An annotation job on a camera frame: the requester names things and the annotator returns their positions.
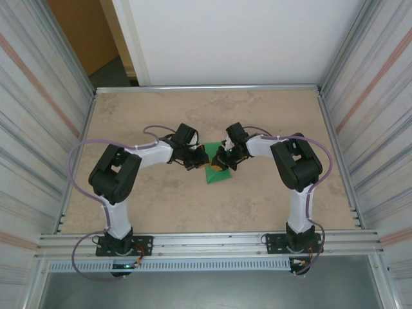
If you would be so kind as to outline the green paper sheet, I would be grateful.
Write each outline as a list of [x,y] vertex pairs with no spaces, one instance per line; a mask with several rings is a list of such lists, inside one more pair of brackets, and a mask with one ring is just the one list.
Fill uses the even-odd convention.
[[212,158],[215,156],[220,145],[220,142],[209,142],[204,144],[206,153],[209,156],[209,165],[205,168],[206,181],[208,184],[221,182],[231,178],[229,170],[215,171],[211,168]]

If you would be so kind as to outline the grey metal shelf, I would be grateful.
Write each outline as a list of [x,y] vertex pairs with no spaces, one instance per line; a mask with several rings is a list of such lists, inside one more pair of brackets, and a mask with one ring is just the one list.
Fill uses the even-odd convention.
[[40,309],[383,309],[369,279],[319,275],[159,272],[101,283],[51,274]]

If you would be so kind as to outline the orange wooden door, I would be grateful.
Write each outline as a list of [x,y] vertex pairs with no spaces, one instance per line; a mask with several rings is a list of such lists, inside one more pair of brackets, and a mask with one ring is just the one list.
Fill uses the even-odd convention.
[[114,58],[118,50],[100,0],[46,0],[87,75]]

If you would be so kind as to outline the aluminium table frame bar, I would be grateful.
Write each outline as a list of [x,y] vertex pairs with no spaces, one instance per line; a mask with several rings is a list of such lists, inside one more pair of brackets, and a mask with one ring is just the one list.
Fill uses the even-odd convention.
[[348,168],[344,162],[342,151],[341,151],[339,141],[337,138],[337,133],[334,130],[332,120],[330,118],[330,114],[326,107],[324,96],[320,91],[317,92],[317,99],[318,99],[319,107],[321,109],[322,116],[324,118],[326,130],[328,132],[328,136],[329,136],[329,139],[330,139],[330,142],[332,144],[332,148],[335,154],[337,166],[341,174],[342,183],[344,185],[344,190],[346,192],[348,203],[349,203],[351,211],[354,213],[353,220],[355,222],[355,228],[365,229],[362,214],[359,212],[358,198],[355,193],[355,189],[351,183]]
[[255,85],[203,85],[203,86],[133,86],[133,87],[99,87],[101,93],[166,93],[199,91],[289,91],[318,90],[316,84],[255,84]]
[[[93,112],[95,109],[96,101],[97,101],[97,94],[94,93],[93,100],[91,101],[90,107],[88,108],[88,113],[86,115],[86,119],[84,121],[81,136],[79,137],[79,140],[77,141],[77,143],[83,142],[88,139],[88,131],[91,125],[91,120],[93,118]],[[76,176],[78,174],[79,166],[82,160],[83,150],[84,150],[84,145],[77,146],[73,154],[71,155],[70,172],[74,180],[76,179]],[[75,196],[79,195],[81,199],[89,200],[87,196],[83,195],[81,192],[76,190],[70,178],[68,178],[66,181],[66,186],[64,188],[64,195],[61,201],[61,209],[59,212],[59,216],[56,219],[55,228],[52,234],[62,233],[62,229],[64,228],[66,224],[67,212],[71,205],[71,198],[72,198],[73,193],[75,193]]]

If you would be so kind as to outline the long aluminium mounting rail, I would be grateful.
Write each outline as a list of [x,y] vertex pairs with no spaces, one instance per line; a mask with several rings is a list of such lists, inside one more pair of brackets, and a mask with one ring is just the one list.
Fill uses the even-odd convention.
[[[80,234],[40,237],[36,259],[69,259]],[[151,258],[229,258],[267,255],[261,232],[153,234]],[[325,256],[363,256],[384,253],[374,230],[327,230]]]

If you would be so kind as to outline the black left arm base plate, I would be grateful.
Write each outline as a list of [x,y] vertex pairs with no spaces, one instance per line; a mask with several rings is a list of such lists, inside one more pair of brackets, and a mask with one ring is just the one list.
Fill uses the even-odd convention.
[[94,243],[97,245],[95,255],[98,257],[138,257],[151,256],[153,249],[152,236],[125,236],[123,239],[111,235],[99,236]]

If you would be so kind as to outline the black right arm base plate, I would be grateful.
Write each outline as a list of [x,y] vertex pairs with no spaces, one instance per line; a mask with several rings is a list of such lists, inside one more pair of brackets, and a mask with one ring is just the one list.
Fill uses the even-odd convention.
[[291,234],[266,234],[265,242],[268,254],[308,254],[321,252],[322,239],[319,233],[304,236]]

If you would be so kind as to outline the white door frame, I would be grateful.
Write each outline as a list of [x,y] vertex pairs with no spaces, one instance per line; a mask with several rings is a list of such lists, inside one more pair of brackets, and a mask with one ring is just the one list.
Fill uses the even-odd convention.
[[131,0],[112,0],[112,3],[138,83],[140,86],[151,86],[152,82],[140,44],[136,23],[133,18]]

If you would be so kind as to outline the aluminium upright post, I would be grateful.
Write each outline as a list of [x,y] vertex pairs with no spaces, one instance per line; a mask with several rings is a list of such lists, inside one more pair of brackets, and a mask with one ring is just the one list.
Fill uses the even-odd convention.
[[46,0],[32,0],[32,7],[82,91],[93,98],[95,88]]
[[325,96],[335,82],[339,72],[342,70],[345,62],[348,60],[352,50],[357,45],[360,37],[364,33],[370,20],[373,17],[377,7],[379,7],[384,0],[364,0],[360,11],[357,14],[350,30],[343,40],[343,43],[331,63],[322,82],[318,85],[318,91],[321,96]]

